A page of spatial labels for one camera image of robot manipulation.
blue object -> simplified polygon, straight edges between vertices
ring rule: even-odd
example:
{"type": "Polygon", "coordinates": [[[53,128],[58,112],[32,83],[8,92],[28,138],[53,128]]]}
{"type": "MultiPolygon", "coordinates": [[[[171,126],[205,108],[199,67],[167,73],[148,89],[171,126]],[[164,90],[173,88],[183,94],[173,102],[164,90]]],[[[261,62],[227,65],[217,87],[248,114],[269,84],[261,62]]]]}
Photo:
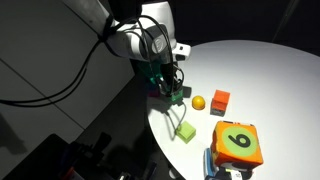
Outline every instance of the blue object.
{"type": "Polygon", "coordinates": [[[214,179],[215,173],[213,171],[213,162],[210,148],[207,148],[204,151],[204,171],[206,180],[214,179]]]}

orange ball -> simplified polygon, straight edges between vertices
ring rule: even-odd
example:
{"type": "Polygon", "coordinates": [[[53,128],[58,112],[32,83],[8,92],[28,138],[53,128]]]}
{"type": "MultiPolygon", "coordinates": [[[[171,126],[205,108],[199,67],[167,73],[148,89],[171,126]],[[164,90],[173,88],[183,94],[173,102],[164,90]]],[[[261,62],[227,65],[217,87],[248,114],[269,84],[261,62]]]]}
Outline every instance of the orange ball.
{"type": "Polygon", "coordinates": [[[196,110],[202,110],[206,106],[206,102],[202,96],[195,96],[192,99],[192,107],[196,110]]]}

black cable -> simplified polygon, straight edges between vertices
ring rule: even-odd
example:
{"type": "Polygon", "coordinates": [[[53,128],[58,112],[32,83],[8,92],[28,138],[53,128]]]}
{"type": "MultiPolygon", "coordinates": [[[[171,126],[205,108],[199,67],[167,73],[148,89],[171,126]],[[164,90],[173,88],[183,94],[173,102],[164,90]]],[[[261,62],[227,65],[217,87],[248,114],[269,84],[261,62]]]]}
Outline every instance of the black cable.
{"type": "Polygon", "coordinates": [[[129,23],[129,22],[132,22],[132,21],[135,21],[135,22],[136,22],[136,21],[137,21],[137,18],[132,17],[132,18],[129,18],[129,19],[125,20],[125,21],[119,22],[119,24],[117,24],[116,26],[110,28],[110,33],[111,33],[111,34],[115,33],[115,32],[116,32],[118,29],[120,29],[123,25],[125,25],[125,24],[127,24],[127,23],[129,23]]]}
{"type": "Polygon", "coordinates": [[[140,39],[141,42],[143,42],[143,38],[137,32],[125,31],[125,33],[132,33],[132,34],[136,35],[140,39]]]}
{"type": "Polygon", "coordinates": [[[84,78],[86,72],[87,72],[87,69],[84,69],[84,71],[82,73],[82,76],[80,77],[79,82],[76,84],[76,86],[68,94],[66,94],[62,98],[57,99],[55,101],[50,101],[50,102],[45,103],[45,104],[36,104],[36,105],[24,105],[24,104],[19,104],[19,103],[3,103],[3,104],[9,105],[9,106],[24,107],[24,108],[36,108],[36,107],[43,107],[43,106],[48,106],[48,105],[51,105],[51,104],[55,104],[55,103],[57,103],[59,101],[64,100],[68,96],[70,96],[78,88],[78,86],[80,85],[80,83],[81,83],[82,79],[84,78]]]}
{"type": "MultiPolygon", "coordinates": [[[[80,82],[81,82],[82,79],[83,79],[83,76],[84,76],[84,74],[85,74],[85,71],[86,71],[87,65],[88,65],[88,63],[89,63],[89,60],[90,60],[90,58],[91,58],[91,56],[92,56],[92,53],[96,50],[96,48],[98,47],[98,45],[100,45],[100,43],[102,43],[102,41],[98,40],[98,41],[94,44],[94,46],[91,48],[89,54],[87,55],[84,63],[82,64],[82,67],[80,68],[80,70],[79,70],[77,76],[75,77],[75,79],[74,79],[67,87],[65,87],[63,90],[61,90],[60,92],[55,93],[55,94],[53,94],[53,95],[50,95],[50,96],[48,96],[48,97],[39,98],[39,99],[33,99],[33,100],[3,100],[3,99],[0,99],[0,103],[2,103],[2,104],[7,104],[7,105],[11,105],[11,106],[18,106],[18,107],[31,107],[31,106],[32,106],[32,107],[35,107],[35,106],[37,106],[37,105],[26,106],[26,105],[18,105],[18,104],[26,104],[26,103],[39,102],[39,101],[44,101],[44,100],[50,100],[51,98],[57,97],[57,96],[59,96],[60,94],[62,94],[62,93],[64,93],[64,92],[66,92],[67,90],[69,90],[69,89],[77,82],[77,80],[79,79],[81,73],[84,71],[84,73],[83,73],[80,81],[79,81],[78,84],[76,85],[76,87],[78,87],[78,85],[80,84],[80,82]]],[[[56,101],[54,101],[54,102],[59,102],[59,101],[61,101],[61,99],[65,99],[65,98],[68,97],[69,95],[70,95],[70,93],[68,93],[67,96],[64,96],[64,97],[62,97],[62,98],[60,98],[60,99],[58,99],[58,100],[56,100],[56,101]]]]}
{"type": "Polygon", "coordinates": [[[180,71],[180,73],[181,73],[181,78],[182,78],[181,83],[179,83],[179,86],[177,87],[177,90],[179,90],[182,87],[182,83],[184,81],[184,73],[183,73],[182,69],[179,68],[178,66],[174,65],[174,67],[177,68],[177,70],[180,71]]]}
{"type": "Polygon", "coordinates": [[[145,29],[143,29],[143,26],[140,22],[139,19],[137,19],[137,23],[139,24],[140,28],[141,28],[141,34],[143,36],[143,41],[144,41],[144,44],[145,44],[145,51],[147,53],[147,58],[149,60],[149,66],[150,66],[150,71],[152,73],[152,76],[154,78],[154,80],[156,81],[156,75],[154,74],[154,71],[153,71],[153,68],[152,68],[152,62],[151,62],[151,57],[150,57],[150,52],[149,52],[149,46],[148,46],[148,41],[147,41],[147,37],[146,37],[146,33],[145,33],[145,29]]]}
{"type": "Polygon", "coordinates": [[[170,45],[168,34],[164,32],[164,30],[161,28],[160,24],[154,18],[152,18],[150,16],[146,16],[146,15],[140,15],[138,17],[146,18],[146,19],[151,20],[159,28],[159,30],[163,34],[164,38],[166,39],[166,43],[167,43],[168,50],[169,50],[170,63],[172,65],[172,81],[171,81],[171,91],[170,91],[170,95],[171,95],[171,94],[174,93],[174,91],[173,91],[173,84],[174,84],[174,66],[173,65],[174,64],[173,64],[172,48],[171,48],[171,45],[170,45]]]}

orange cube with number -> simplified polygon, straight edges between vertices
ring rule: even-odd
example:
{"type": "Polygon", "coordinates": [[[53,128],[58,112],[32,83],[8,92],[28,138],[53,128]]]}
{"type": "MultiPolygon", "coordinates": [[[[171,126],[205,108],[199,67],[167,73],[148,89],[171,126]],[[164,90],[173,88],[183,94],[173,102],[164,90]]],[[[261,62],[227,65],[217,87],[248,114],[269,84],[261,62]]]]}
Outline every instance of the orange cube with number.
{"type": "Polygon", "coordinates": [[[219,121],[212,135],[212,159],[216,166],[251,171],[263,164],[255,126],[219,121]]]}

toy block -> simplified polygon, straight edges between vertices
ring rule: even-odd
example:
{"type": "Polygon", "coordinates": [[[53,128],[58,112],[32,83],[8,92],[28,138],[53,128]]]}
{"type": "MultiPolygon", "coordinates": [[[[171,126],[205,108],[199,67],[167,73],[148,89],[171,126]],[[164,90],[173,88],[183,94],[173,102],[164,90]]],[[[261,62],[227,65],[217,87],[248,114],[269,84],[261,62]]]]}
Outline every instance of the toy block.
{"type": "Polygon", "coordinates": [[[217,116],[224,116],[227,110],[229,102],[230,93],[216,90],[214,97],[211,101],[211,111],[210,114],[217,116]]]}
{"type": "Polygon", "coordinates": [[[185,121],[176,129],[176,135],[188,144],[188,142],[196,135],[196,129],[185,121]]]}
{"type": "Polygon", "coordinates": [[[218,167],[249,172],[263,164],[255,126],[219,121],[212,135],[212,160],[218,167]]]}
{"type": "Polygon", "coordinates": [[[183,97],[183,89],[181,89],[180,91],[178,91],[175,94],[172,94],[172,96],[170,97],[171,102],[175,102],[179,99],[182,99],[183,97]]]}

